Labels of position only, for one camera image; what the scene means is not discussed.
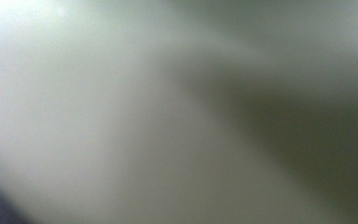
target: dark object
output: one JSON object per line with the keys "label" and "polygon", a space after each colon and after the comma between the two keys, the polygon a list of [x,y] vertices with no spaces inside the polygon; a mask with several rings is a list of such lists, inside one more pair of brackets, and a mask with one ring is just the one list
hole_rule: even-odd
{"label": "dark object", "polygon": [[30,224],[20,215],[13,206],[5,199],[0,191],[0,224]]}

